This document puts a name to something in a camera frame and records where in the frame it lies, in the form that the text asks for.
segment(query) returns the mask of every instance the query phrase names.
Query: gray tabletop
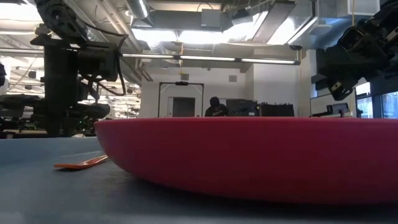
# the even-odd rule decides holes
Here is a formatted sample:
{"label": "gray tabletop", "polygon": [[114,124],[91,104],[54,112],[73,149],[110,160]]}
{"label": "gray tabletop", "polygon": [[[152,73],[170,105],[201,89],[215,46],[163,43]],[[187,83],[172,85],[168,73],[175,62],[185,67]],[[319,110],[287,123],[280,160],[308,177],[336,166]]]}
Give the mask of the gray tabletop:
{"label": "gray tabletop", "polygon": [[244,201],[155,185],[111,161],[52,167],[102,154],[96,138],[0,140],[0,223],[398,223],[397,205]]}

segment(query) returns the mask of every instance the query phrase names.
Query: doorway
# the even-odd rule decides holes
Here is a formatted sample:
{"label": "doorway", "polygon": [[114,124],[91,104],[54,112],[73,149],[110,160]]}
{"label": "doorway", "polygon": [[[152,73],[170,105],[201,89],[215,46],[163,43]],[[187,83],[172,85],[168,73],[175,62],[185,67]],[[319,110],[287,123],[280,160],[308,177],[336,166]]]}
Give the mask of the doorway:
{"label": "doorway", "polygon": [[195,99],[189,97],[173,97],[173,117],[194,117]]}

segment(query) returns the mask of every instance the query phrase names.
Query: red bowl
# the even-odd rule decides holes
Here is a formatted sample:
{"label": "red bowl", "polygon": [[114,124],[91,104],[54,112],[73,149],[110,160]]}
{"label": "red bowl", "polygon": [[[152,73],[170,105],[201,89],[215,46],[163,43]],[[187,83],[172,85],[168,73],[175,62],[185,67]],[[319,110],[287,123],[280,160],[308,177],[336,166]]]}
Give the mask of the red bowl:
{"label": "red bowl", "polygon": [[95,123],[105,153],[142,179],[275,202],[398,201],[398,121],[155,118]]}

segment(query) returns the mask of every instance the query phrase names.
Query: orange spoon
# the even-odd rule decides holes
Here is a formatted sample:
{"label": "orange spoon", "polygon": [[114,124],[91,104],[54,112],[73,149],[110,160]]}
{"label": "orange spoon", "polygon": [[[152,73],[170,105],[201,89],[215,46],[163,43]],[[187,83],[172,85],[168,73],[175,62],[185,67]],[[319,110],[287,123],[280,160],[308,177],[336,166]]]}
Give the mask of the orange spoon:
{"label": "orange spoon", "polygon": [[108,158],[107,155],[103,155],[103,156],[99,156],[94,159],[89,159],[84,162],[79,162],[77,164],[54,164],[54,167],[82,170],[82,169],[87,169],[87,168],[93,167],[95,165],[98,165],[98,164],[104,162],[107,158]]}

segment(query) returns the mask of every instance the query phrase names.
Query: door frame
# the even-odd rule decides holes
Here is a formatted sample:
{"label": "door frame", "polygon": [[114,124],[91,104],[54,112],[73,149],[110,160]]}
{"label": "door frame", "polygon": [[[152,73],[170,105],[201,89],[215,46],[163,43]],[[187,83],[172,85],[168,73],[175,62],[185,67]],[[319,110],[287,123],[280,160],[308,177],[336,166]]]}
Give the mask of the door frame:
{"label": "door frame", "polygon": [[[159,92],[157,97],[157,117],[160,116],[160,91],[163,84],[174,84],[179,86],[180,82],[160,82],[159,83]],[[186,83],[186,85],[200,85],[201,86],[201,116],[203,116],[203,98],[205,96],[205,84],[203,83]]]}

